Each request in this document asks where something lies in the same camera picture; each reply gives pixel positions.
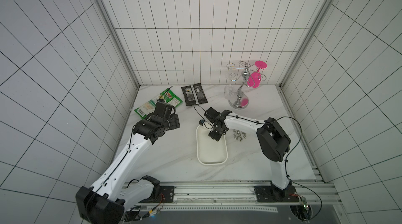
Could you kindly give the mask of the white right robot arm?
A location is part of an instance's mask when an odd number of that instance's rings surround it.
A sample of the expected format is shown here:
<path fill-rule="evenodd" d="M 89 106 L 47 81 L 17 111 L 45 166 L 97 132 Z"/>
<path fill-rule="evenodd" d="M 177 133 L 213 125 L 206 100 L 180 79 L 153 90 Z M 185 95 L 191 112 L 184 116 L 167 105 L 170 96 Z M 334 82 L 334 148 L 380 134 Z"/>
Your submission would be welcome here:
<path fill-rule="evenodd" d="M 270 160 L 271 186 L 279 192 L 285 192 L 291 188 L 292 184 L 287 176 L 284 158 L 290 151 L 291 139 L 276 119 L 258 121 L 241 117 L 230 110 L 220 113 L 212 107 L 205 111 L 204 116 L 212 126 L 208 136 L 217 142 L 230 129 L 256 136 L 262 153 Z"/>

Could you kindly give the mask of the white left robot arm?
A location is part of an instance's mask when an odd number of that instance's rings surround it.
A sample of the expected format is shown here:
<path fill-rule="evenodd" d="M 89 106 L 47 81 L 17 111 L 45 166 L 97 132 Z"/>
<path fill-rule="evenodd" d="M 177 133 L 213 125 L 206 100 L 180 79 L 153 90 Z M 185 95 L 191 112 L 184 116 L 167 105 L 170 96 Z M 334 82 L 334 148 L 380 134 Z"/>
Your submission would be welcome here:
<path fill-rule="evenodd" d="M 160 182 L 151 176 L 132 186 L 124 184 L 140 156 L 167 131 L 179 127 L 175 107 L 158 100 L 154 112 L 133 126 L 125 148 L 109 168 L 90 187 L 78 190 L 75 199 L 80 217 L 91 224 L 118 224 L 135 205 L 160 200 Z"/>

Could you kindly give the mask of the white plastic storage box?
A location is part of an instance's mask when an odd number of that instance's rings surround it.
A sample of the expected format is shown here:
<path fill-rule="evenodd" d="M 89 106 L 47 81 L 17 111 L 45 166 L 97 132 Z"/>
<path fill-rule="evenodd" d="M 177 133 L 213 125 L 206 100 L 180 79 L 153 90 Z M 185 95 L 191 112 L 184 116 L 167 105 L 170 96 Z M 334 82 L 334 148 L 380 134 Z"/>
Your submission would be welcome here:
<path fill-rule="evenodd" d="M 228 159 L 226 138 L 224 135 L 219 141 L 209 137 L 210 131 L 203 126 L 198 126 L 196 130 L 197 158 L 198 161 L 206 166 L 221 165 Z"/>

